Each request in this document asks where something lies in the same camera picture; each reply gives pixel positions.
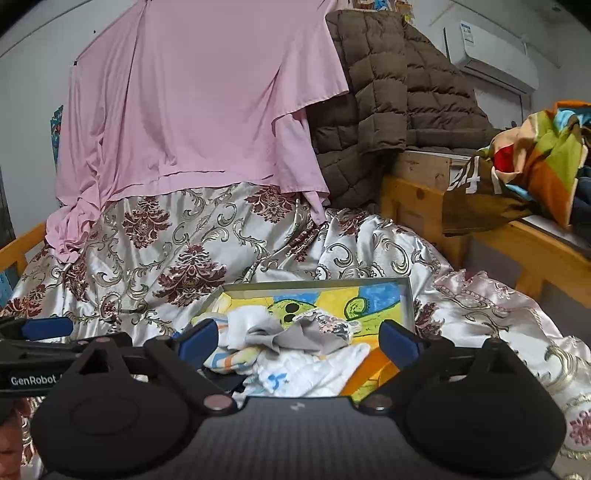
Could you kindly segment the striped cartoon sock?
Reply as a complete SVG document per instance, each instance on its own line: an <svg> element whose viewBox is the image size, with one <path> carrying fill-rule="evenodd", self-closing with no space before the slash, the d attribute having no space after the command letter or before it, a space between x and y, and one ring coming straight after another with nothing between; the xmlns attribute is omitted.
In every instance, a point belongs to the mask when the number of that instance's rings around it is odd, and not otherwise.
<svg viewBox="0 0 591 480"><path fill-rule="evenodd" d="M204 367L218 374L249 375L260 353L262 348L257 346L249 346L242 350L217 347L205 360Z"/></svg>

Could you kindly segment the white blue patterned sock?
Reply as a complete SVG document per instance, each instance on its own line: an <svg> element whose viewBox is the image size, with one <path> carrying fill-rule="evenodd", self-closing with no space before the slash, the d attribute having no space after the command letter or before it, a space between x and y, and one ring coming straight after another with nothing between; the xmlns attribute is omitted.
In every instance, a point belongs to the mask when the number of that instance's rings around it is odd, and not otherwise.
<svg viewBox="0 0 591 480"><path fill-rule="evenodd" d="M278 355L264 351L253 369L254 382L265 396L338 396L369 354L370 346L365 343L349 345L325 356L298 350L283 350Z"/></svg>

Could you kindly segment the white folded cloth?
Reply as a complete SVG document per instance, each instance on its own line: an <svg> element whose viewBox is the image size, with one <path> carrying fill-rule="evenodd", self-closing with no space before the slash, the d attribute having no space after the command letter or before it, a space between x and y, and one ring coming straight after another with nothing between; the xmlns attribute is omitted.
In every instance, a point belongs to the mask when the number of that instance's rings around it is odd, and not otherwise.
<svg viewBox="0 0 591 480"><path fill-rule="evenodd" d="M228 313L219 314L218 346L229 350L242 350L253 345L271 347L271 340L259 340L283 332L280 320L263 305L239 306Z"/></svg>

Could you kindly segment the grey box with cartoon picture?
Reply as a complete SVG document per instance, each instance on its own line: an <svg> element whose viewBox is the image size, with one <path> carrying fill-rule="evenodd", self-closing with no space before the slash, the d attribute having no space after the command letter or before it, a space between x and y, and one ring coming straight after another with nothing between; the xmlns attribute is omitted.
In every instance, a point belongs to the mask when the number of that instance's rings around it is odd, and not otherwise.
<svg viewBox="0 0 591 480"><path fill-rule="evenodd" d="M209 295L193 322L207 318L216 322L219 314L245 305L265 306L283 326L298 314L314 308L348 322L359 321L361 330L353 335L350 345L368 344L370 354L339 395L366 392L377 386L383 372L396 367L380 348L379 332L385 321L394 321L411 332L415 329L410 283L406 279L394 278L225 285ZM231 386L232 395L238 402L250 396L264 396L263 389L254 382L255 365L249 375L221 374L238 376Z"/></svg>

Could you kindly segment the floral satin bedspread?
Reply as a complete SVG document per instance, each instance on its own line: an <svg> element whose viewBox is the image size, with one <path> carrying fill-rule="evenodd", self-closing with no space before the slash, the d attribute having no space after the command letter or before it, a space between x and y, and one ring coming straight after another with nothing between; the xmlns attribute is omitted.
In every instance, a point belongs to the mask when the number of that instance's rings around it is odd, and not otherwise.
<svg viewBox="0 0 591 480"><path fill-rule="evenodd" d="M304 198L249 183L123 199L98 217L76 261L38 252L1 312L66 316L77 337L123 331L142 343L181 331L225 284L386 277L410 281L422 336L506 341L565 415L556 474L589 477L589 347L530 297L455 270L427 240L365 211L331 211L317 225Z"/></svg>

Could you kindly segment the brown printed bag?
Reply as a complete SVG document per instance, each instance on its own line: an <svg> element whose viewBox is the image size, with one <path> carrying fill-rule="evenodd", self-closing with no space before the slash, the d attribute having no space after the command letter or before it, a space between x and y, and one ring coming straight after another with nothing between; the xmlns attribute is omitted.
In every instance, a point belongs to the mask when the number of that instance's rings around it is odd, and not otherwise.
<svg viewBox="0 0 591 480"><path fill-rule="evenodd" d="M533 206L498 178L490 162L475 155L444 193L443 233L458 236L493 230L530 216Z"/></svg>

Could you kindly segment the colourful patchwork cloth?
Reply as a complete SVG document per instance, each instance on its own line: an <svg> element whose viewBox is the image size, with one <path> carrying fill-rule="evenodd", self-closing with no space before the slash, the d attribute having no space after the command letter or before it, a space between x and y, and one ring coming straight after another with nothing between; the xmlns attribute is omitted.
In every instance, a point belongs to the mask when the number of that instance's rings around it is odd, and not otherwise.
<svg viewBox="0 0 591 480"><path fill-rule="evenodd" d="M590 104L559 101L496 135L479 153L497 178L538 202L556 223L590 226Z"/></svg>

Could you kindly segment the brown quilted jacket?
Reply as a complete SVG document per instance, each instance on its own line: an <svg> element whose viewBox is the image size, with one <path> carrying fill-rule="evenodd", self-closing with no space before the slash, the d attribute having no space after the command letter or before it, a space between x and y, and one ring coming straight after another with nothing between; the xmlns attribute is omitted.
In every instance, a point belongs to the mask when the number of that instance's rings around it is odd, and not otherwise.
<svg viewBox="0 0 591 480"><path fill-rule="evenodd" d="M325 21L349 90L307 116L332 207L374 202L408 148L470 153L497 134L467 78L401 15L339 10Z"/></svg>

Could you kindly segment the pink hanging sheet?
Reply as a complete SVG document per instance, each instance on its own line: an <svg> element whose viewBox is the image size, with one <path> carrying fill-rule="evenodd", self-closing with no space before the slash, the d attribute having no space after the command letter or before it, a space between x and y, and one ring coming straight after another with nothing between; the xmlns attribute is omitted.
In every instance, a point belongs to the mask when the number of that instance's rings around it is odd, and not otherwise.
<svg viewBox="0 0 591 480"><path fill-rule="evenodd" d="M332 1L139 1L71 69L47 220L74 261L105 207L236 182L301 193L325 184L305 110L346 93L325 18Z"/></svg>

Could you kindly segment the white air conditioner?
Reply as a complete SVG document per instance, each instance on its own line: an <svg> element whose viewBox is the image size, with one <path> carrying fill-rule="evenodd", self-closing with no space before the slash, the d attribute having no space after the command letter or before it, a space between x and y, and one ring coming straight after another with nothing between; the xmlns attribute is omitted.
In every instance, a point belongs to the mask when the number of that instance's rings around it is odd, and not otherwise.
<svg viewBox="0 0 591 480"><path fill-rule="evenodd" d="M450 62L461 71L520 95L539 89L535 63L506 40L466 21L444 28Z"/></svg>

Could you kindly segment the wooden left bed rail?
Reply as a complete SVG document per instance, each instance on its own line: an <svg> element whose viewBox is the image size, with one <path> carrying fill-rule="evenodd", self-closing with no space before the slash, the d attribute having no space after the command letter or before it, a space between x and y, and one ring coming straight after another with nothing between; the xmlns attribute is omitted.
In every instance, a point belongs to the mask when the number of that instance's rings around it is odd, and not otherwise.
<svg viewBox="0 0 591 480"><path fill-rule="evenodd" d="M16 274L21 276L28 265L26 255L41 244L44 237L45 224L40 223L3 247L0 251L0 271L14 267Z"/></svg>

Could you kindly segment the colourful left wall poster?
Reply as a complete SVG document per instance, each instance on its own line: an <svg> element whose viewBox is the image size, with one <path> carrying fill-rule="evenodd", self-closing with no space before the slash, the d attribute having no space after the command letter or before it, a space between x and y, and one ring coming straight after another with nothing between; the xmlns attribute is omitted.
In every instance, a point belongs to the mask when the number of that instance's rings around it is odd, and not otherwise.
<svg viewBox="0 0 591 480"><path fill-rule="evenodd" d="M50 119L50 137L54 164L58 162L59 142L61 134L61 123L63 114L63 105L60 105L53 113Z"/></svg>

